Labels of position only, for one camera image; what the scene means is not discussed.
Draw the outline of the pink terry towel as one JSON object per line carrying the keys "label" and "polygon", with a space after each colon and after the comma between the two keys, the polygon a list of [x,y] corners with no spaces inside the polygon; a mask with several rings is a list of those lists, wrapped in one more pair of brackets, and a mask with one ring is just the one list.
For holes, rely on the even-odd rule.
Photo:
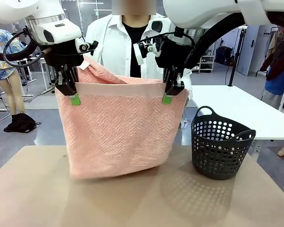
{"label": "pink terry towel", "polygon": [[165,104],[161,80],[115,75],[88,57],[78,75],[76,96],[55,92],[70,175],[114,177],[163,164],[189,91],[182,90]]}

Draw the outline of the long white lab desk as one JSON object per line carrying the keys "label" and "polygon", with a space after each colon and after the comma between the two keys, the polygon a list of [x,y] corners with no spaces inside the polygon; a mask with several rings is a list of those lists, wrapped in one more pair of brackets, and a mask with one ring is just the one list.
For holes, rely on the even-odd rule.
{"label": "long white lab desk", "polygon": [[[36,82],[37,79],[33,78],[33,73],[39,73],[39,72],[32,72],[30,70],[30,66],[33,65],[33,60],[35,60],[37,57],[33,57],[33,55],[30,55],[28,58],[24,58],[20,61],[16,61],[18,65],[24,65],[24,64],[29,64],[27,67],[19,68],[19,73],[20,73],[20,80],[22,85],[28,86],[29,84]],[[40,58],[38,61],[36,61],[40,66],[41,73],[42,73],[42,78],[45,86],[45,91],[43,91],[41,94],[46,94],[48,92],[55,93],[54,91],[54,85],[52,83],[52,77],[54,76],[54,71],[51,66],[48,66],[46,64],[46,61],[44,57]]]}

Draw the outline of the beige hanging coat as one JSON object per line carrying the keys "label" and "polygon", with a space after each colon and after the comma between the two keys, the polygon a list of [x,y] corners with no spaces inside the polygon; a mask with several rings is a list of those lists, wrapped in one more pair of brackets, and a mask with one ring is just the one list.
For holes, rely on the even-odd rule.
{"label": "beige hanging coat", "polygon": [[271,33],[270,40],[268,42],[266,58],[268,58],[271,54],[274,53],[274,51],[276,50],[276,46],[277,46],[278,40],[282,36],[282,34],[283,34],[283,30],[282,29],[278,29],[278,30],[273,31]]}

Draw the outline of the black light stand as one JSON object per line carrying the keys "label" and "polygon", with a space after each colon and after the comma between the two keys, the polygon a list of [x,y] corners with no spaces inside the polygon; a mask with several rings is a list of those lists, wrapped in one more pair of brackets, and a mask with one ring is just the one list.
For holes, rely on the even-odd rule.
{"label": "black light stand", "polygon": [[241,47],[242,47],[242,43],[243,43],[243,39],[245,37],[246,30],[247,30],[246,26],[241,26],[240,27],[240,39],[239,39],[237,50],[236,50],[236,53],[235,53],[234,62],[233,62],[231,75],[230,75],[230,79],[229,79],[229,83],[227,85],[229,87],[232,87],[232,84],[233,84],[233,79],[234,79],[236,67],[237,67],[237,64],[238,64],[238,60],[239,60],[239,56],[240,56],[240,50],[241,50]]}

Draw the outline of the grey hanging skirt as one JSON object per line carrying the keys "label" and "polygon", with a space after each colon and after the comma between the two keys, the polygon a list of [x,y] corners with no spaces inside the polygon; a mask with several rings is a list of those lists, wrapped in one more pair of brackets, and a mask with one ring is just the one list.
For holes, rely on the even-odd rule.
{"label": "grey hanging skirt", "polygon": [[272,92],[268,91],[265,88],[264,91],[263,91],[261,100],[264,103],[268,104],[269,106],[278,110],[280,105],[281,105],[283,95],[284,95],[284,91],[281,91],[281,93],[279,95],[276,95],[276,94],[273,94]]}

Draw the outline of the white side table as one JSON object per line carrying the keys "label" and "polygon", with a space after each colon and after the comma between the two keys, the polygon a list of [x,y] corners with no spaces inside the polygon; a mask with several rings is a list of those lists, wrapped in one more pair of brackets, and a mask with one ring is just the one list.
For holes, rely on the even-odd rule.
{"label": "white side table", "polygon": [[256,131],[255,140],[284,140],[284,113],[236,86],[193,85],[192,102]]}

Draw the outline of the grey door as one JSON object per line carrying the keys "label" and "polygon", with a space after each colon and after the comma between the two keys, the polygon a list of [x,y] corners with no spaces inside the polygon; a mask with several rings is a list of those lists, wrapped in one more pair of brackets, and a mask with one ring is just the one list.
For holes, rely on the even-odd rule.
{"label": "grey door", "polygon": [[256,63],[256,57],[261,45],[261,26],[248,26],[247,35],[248,35],[248,73],[254,72],[254,64]]}

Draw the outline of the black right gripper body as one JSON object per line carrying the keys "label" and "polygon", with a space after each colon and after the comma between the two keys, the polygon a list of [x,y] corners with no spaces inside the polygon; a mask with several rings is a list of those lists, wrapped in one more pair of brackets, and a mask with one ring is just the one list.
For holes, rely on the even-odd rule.
{"label": "black right gripper body", "polygon": [[168,38],[161,38],[160,41],[156,41],[156,47],[159,47],[159,56],[155,57],[155,61],[159,68],[164,69],[170,69],[172,66],[184,69],[185,60],[192,50],[192,45],[178,44]]}

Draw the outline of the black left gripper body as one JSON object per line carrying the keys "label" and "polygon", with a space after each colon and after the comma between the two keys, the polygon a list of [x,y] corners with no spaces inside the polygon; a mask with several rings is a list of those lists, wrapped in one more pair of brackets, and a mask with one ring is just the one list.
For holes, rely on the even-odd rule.
{"label": "black left gripper body", "polygon": [[45,45],[44,49],[50,48],[51,50],[44,56],[47,65],[58,70],[64,65],[68,68],[80,66],[84,59],[77,50],[76,41],[80,40],[73,39],[60,44]]}

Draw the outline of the black perforated laundry basket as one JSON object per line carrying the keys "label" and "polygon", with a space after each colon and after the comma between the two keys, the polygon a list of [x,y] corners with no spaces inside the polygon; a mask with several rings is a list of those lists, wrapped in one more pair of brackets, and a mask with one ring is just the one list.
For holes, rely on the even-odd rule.
{"label": "black perforated laundry basket", "polygon": [[191,123],[192,164],[211,179],[230,179],[239,171],[255,136],[255,130],[202,106]]}

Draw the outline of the dark hanging jacket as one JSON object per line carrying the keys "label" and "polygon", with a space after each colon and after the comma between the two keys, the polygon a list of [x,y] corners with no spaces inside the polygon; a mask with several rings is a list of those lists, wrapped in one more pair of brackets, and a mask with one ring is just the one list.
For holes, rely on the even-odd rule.
{"label": "dark hanging jacket", "polygon": [[284,71],[284,34],[279,38],[276,50],[266,58],[260,70],[266,70],[269,66],[267,81],[277,78]]}

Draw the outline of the white low shelf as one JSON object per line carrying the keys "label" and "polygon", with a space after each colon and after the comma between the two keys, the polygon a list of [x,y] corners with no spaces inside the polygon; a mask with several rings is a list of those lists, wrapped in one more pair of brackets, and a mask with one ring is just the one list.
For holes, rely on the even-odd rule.
{"label": "white low shelf", "polygon": [[193,73],[211,73],[213,71],[215,55],[204,55],[192,68]]}

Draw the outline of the blue hanging garment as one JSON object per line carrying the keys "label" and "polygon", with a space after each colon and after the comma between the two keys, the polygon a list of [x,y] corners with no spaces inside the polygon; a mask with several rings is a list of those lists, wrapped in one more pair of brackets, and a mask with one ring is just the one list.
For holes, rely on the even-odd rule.
{"label": "blue hanging garment", "polygon": [[284,71],[282,71],[276,78],[269,81],[266,80],[265,90],[274,95],[283,95],[284,93]]}

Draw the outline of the mannequin in floral shirt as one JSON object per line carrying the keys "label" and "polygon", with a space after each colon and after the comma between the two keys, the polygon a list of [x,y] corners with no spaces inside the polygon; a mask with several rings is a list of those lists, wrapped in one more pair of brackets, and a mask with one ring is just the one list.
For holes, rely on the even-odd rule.
{"label": "mannequin in floral shirt", "polygon": [[[13,35],[9,31],[0,29],[0,53],[3,52],[12,37]],[[0,87],[7,96],[11,114],[24,113],[25,106],[18,70],[5,61],[0,61]]]}

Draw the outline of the black suitcase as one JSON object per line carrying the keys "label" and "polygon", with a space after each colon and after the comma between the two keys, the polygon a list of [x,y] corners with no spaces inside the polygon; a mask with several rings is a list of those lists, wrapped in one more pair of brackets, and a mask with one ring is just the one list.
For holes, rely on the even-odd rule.
{"label": "black suitcase", "polygon": [[232,58],[233,48],[220,46],[216,49],[215,62],[229,66]]}

